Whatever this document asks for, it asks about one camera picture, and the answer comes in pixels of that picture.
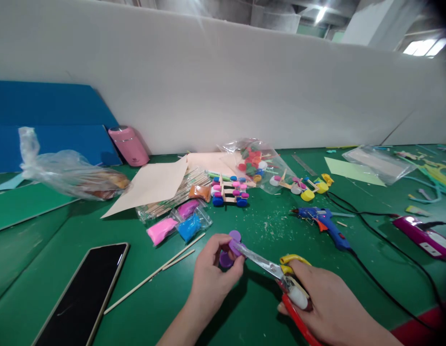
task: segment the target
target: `blue glue gun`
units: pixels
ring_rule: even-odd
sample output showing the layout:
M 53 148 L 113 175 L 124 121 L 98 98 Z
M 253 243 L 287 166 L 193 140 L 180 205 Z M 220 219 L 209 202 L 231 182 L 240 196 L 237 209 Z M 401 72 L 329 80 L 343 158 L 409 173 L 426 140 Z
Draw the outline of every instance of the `blue glue gun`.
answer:
M 310 219 L 316 221 L 319 231 L 327 231 L 335 243 L 335 247 L 340 251 L 349 251 L 351 246 L 345 236 L 338 230 L 337 226 L 332 222 L 332 213 L 326 208 L 299 208 L 291 210 L 302 219 Z

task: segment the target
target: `pink thermos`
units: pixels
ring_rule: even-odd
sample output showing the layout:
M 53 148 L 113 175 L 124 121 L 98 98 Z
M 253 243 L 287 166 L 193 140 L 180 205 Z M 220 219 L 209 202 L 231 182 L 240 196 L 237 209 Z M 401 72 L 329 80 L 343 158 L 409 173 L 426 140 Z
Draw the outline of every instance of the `pink thermos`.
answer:
M 111 127 L 108 133 L 130 166 L 138 167 L 148 163 L 149 156 L 133 128 L 120 125 Z

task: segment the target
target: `hand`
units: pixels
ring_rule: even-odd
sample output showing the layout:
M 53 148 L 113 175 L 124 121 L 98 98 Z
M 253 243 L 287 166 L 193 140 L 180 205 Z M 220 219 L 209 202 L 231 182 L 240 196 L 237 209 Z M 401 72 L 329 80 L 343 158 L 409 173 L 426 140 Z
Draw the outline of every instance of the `hand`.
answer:
M 187 304 L 198 307 L 206 323 L 210 322 L 218 311 L 244 270 L 245 258 L 235 257 L 228 246 L 231 239 L 229 235 L 213 235 L 196 260 L 193 286 Z M 234 265 L 225 273 L 218 268 L 221 250 L 228 252 L 231 259 L 235 259 Z
M 308 291 L 313 306 L 310 312 L 296 310 L 319 340 L 334 346 L 401 345 L 367 313 L 338 275 L 298 260 L 289 265 Z M 288 315 L 283 303 L 278 311 Z

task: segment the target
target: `phone screen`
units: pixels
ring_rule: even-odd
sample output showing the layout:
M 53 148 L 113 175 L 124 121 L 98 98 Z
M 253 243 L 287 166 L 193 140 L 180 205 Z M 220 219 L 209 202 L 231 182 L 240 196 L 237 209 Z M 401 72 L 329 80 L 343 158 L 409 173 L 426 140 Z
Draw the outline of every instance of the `phone screen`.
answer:
M 91 343 L 127 248 L 128 244 L 116 244 L 87 253 L 34 345 Z

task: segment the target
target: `black cable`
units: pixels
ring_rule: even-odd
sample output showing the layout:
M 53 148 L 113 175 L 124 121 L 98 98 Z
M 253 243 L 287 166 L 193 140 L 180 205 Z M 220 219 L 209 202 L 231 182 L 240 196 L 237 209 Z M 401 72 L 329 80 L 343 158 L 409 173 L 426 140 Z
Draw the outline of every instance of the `black cable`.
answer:
M 349 210 L 349 209 L 344 208 L 343 206 L 341 206 L 339 203 L 337 203 L 336 201 L 334 201 L 334 200 L 330 197 L 329 194 L 332 195 L 332 196 L 334 196 L 334 197 L 337 197 L 339 200 L 341 200 L 341 201 L 345 202 L 346 204 L 348 204 L 351 208 L 354 209 L 354 211 L 353 211 L 353 210 Z M 347 210 L 347 211 L 349 211 L 349 212 L 351 212 L 351 213 L 355 213 L 355 214 L 357 214 L 357 215 L 360 217 L 360 219 L 362 220 L 362 222 L 364 222 L 364 224 L 365 224 L 369 229 L 371 229 L 376 235 L 378 235 L 378 236 L 379 236 L 382 240 L 384 240 L 387 244 L 389 244 L 389 245 L 392 246 L 394 249 L 396 249 L 397 251 L 399 251 L 401 254 L 403 254 L 404 256 L 406 256 L 406 257 L 407 257 L 409 260 L 411 260 L 417 267 L 419 267 L 419 268 L 421 269 L 421 271 L 424 272 L 425 275 L 428 277 L 428 280 L 430 281 L 431 287 L 432 287 L 432 289 L 433 289 L 433 294 L 434 294 L 434 298 L 435 298 L 435 300 L 436 300 L 436 303 L 438 304 L 438 306 L 439 306 L 439 308 L 441 309 L 441 311 L 442 311 L 442 313 L 444 314 L 444 316 L 446 316 L 446 309 L 444 308 L 444 305 L 443 305 L 443 302 L 442 302 L 442 300 L 441 300 L 441 296 L 439 295 L 439 292 L 438 292 L 438 289 L 437 289 L 437 287 L 436 287 L 436 284 L 434 283 L 434 280 L 433 280 L 433 278 L 431 277 L 431 275 L 425 270 L 425 268 L 423 268 L 423 266 L 422 266 L 420 263 L 418 263 L 415 259 L 413 259 L 411 256 L 409 256 L 407 253 L 405 253 L 400 247 L 398 247 L 396 244 L 394 244 L 394 243 L 392 243 L 391 241 L 389 241 L 383 234 L 381 234 L 381 233 L 378 232 L 375 228 L 373 228 L 373 227 L 366 221 L 366 219 L 364 219 L 364 217 L 362 216 L 362 213 L 365 213 L 365 212 L 359 212 L 359 211 L 358 211 L 358 210 L 357 210 L 351 203 L 345 201 L 343 198 L 337 196 L 337 195 L 334 194 L 333 192 L 328 191 L 328 192 L 325 193 L 325 195 L 326 195 L 326 197 L 329 198 L 329 200 L 330 200 L 332 203 L 338 205 L 338 206 L 341 207 L 342 209 Z
M 377 279 L 371 274 L 371 272 L 366 268 L 366 266 L 364 265 L 364 263 L 362 263 L 362 261 L 359 259 L 358 255 L 356 254 L 356 252 L 354 252 L 353 249 L 348 250 L 350 252 L 351 255 L 353 255 L 353 257 L 356 259 L 356 261 L 358 261 L 358 263 L 360 264 L 360 266 L 363 268 L 363 270 L 366 272 L 366 274 L 375 282 L 375 284 L 382 290 L 383 293 L 385 293 L 385 295 L 390 298 L 390 300 L 396 304 L 401 310 L 403 310 L 406 314 L 408 314 L 410 317 L 412 317 L 414 320 L 416 320 L 418 323 L 420 323 L 421 325 L 425 326 L 426 328 L 430 329 L 430 330 L 435 330 L 433 327 L 427 325 L 425 322 L 423 322 L 422 320 L 420 320 L 417 316 L 415 316 L 412 312 L 410 312 L 409 310 L 407 310 L 404 306 L 402 306 L 401 303 L 399 303 L 396 298 L 394 298 L 378 281 Z
M 446 225 L 446 222 L 442 222 L 442 221 L 433 221 L 433 222 L 426 222 L 426 223 L 419 223 L 417 224 L 417 227 L 420 228 L 422 231 L 427 230 L 428 228 L 432 228 L 435 226 L 440 226 L 440 225 Z

